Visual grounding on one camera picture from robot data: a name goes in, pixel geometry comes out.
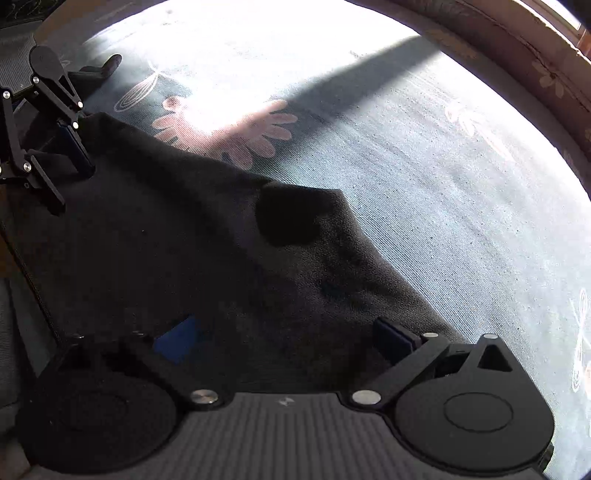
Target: blue object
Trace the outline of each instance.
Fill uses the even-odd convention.
[[[176,327],[156,338],[152,349],[167,360],[179,364],[197,342],[197,320],[187,317]]]

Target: triangular cutout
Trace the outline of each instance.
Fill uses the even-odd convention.
[[[513,370],[496,345],[486,347],[480,363],[478,363],[478,368],[497,370],[499,372],[511,372]]]

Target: circular pad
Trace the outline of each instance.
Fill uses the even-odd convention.
[[[17,436],[31,463],[61,473],[105,473],[160,447],[176,416],[170,396],[152,383],[70,371],[37,387],[17,415]]]

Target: white line drawing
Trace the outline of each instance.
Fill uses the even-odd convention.
[[[587,345],[587,348],[591,349],[591,342],[587,340],[584,335],[585,320],[587,319],[587,308],[589,307],[589,301],[587,299],[587,291],[581,288],[579,293],[579,312],[574,308],[574,303],[571,300],[570,306],[573,309],[574,318],[579,325],[579,333],[577,334],[577,343],[574,348],[574,359],[573,359],[573,373],[571,377],[571,388],[573,392],[578,392],[581,387],[581,381],[584,376],[583,369],[583,344]]]
[[[154,90],[154,87],[158,83],[158,78],[160,76],[171,78],[170,75],[165,74],[161,69],[154,67],[152,62],[149,60],[148,65],[154,73],[145,80],[139,82],[129,92],[123,95],[123,97],[121,97],[121,99],[113,107],[115,112],[125,112],[126,110],[129,110],[140,103],[152,92],[152,90]]]

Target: flower pattern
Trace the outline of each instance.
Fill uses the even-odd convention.
[[[558,98],[562,98],[565,92],[567,92],[570,96],[573,96],[571,91],[566,88],[560,80],[558,80],[556,74],[544,67],[539,60],[533,60],[531,64],[533,68],[535,68],[536,71],[542,75],[540,77],[540,85],[542,88],[548,88],[554,85],[554,91]]]
[[[452,49],[465,59],[475,60],[478,57],[476,50],[451,33],[444,32],[443,30],[427,30],[427,33],[440,44]]]
[[[204,115],[196,97],[172,96],[163,102],[164,109],[172,113],[157,118],[152,126],[162,130],[155,137],[172,141],[173,147],[217,160],[225,153],[234,165],[247,170],[252,167],[253,153],[263,158],[275,156],[269,138],[291,139],[291,132],[279,125],[292,124],[297,117],[275,113],[286,106],[285,100],[273,100],[254,113],[238,114],[234,119],[215,118],[216,112]]]
[[[513,155],[503,144],[501,139],[486,126],[482,115],[471,112],[460,102],[454,101],[445,109],[445,116],[451,123],[458,123],[467,137],[473,137],[476,132],[486,143],[507,161],[513,161]]]

